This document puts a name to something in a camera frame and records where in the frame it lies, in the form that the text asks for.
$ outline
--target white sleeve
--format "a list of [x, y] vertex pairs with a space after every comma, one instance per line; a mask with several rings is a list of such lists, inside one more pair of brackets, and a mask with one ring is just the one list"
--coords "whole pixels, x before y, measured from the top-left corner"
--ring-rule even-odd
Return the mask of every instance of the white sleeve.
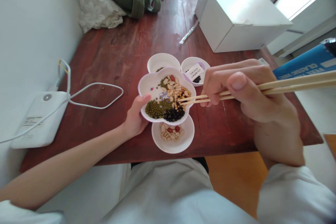
[[336, 196], [306, 167], [274, 165], [259, 193], [260, 223], [334, 223]]
[[60, 212], [36, 213], [13, 206], [9, 200], [0, 202], [0, 224], [65, 224]]

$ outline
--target fingernail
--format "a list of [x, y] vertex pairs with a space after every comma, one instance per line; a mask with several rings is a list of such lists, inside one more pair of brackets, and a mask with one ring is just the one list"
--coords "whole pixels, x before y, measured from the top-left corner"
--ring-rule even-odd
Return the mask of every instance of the fingernail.
[[150, 99], [151, 98], [151, 94], [150, 93], [147, 93], [145, 94], [144, 98], [147, 100], [147, 99]]
[[238, 91], [246, 85], [247, 79], [242, 72], [237, 72], [234, 75], [235, 75], [235, 77], [234, 77], [235, 80], [231, 83], [231, 87], [234, 90]]

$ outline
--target small card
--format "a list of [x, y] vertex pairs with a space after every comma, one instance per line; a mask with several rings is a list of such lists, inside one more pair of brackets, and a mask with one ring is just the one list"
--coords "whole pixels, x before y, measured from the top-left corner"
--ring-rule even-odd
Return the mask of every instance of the small card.
[[269, 65], [267, 61], [264, 60], [263, 58], [258, 59], [258, 61], [260, 62], [261, 65]]
[[196, 63], [192, 68], [189, 69], [188, 72], [185, 73], [185, 75], [190, 81], [193, 81], [203, 72], [203, 68], [198, 63]]

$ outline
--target blue book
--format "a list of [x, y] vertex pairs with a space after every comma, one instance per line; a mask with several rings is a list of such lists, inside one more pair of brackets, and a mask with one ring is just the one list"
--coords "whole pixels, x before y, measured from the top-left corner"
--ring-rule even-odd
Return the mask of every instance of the blue book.
[[278, 80], [336, 70], [336, 38], [328, 38], [308, 52], [275, 69]]

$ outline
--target white cable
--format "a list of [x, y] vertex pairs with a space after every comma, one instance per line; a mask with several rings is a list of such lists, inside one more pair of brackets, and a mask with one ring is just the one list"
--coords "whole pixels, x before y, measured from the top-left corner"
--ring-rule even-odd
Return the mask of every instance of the white cable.
[[[65, 102], [70, 102], [74, 105], [78, 105], [78, 106], [83, 106], [83, 107], [89, 107], [89, 108], [94, 108], [94, 109], [106, 109], [107, 107], [111, 106], [116, 100], [118, 100], [123, 94], [124, 94], [124, 90], [119, 87], [119, 86], [115, 86], [115, 85], [112, 85], [112, 84], [107, 84], [107, 83], [101, 83], [101, 82], [95, 82], [95, 83], [91, 83], [90, 85], [87, 85], [86, 87], [84, 87], [83, 89], [79, 90], [77, 93], [75, 93], [74, 95], [70, 95], [70, 85], [71, 85], [71, 68], [70, 66], [62, 59], [59, 60], [60, 62], [63, 62], [67, 68], [67, 74], [68, 74], [68, 84], [67, 84], [67, 87], [66, 87], [66, 96], [67, 96], [67, 99], [64, 100], [63, 102], [60, 103], [60, 105], [58, 107], [56, 107], [53, 111], [51, 111], [48, 115], [46, 115], [45, 117], [43, 117], [41, 120], [39, 120], [37, 123], [35, 123], [33, 126], [31, 126], [30, 128], [28, 128], [27, 130], [25, 130], [24, 132], [18, 134], [18, 135], [15, 135], [11, 138], [8, 138], [6, 140], [3, 140], [3, 141], [0, 141], [0, 144], [1, 143], [4, 143], [4, 142], [8, 142], [8, 141], [11, 141], [15, 138], [18, 138], [18, 137], [21, 137], [23, 136], [24, 134], [28, 133], [29, 131], [31, 131], [32, 129], [34, 129], [37, 125], [39, 125], [40, 123], [42, 123], [44, 120], [46, 120], [49, 116], [51, 116], [53, 113], [55, 113]], [[60, 75], [61, 75], [61, 70], [60, 70], [60, 64], [58, 64], [58, 80], [57, 82], [59, 81], [60, 79]], [[74, 98], [75, 96], [79, 95], [80, 93], [82, 93], [85, 89], [93, 86], [93, 85], [97, 85], [97, 84], [100, 84], [100, 85], [106, 85], [106, 86], [112, 86], [112, 87], [115, 87], [115, 88], [119, 88], [121, 90], [121, 94], [115, 98], [110, 104], [108, 104], [107, 106], [105, 107], [95, 107], [95, 106], [91, 106], [91, 105], [87, 105], [87, 104], [82, 104], [82, 103], [76, 103], [76, 102], [73, 102], [71, 100], [71, 98]]]

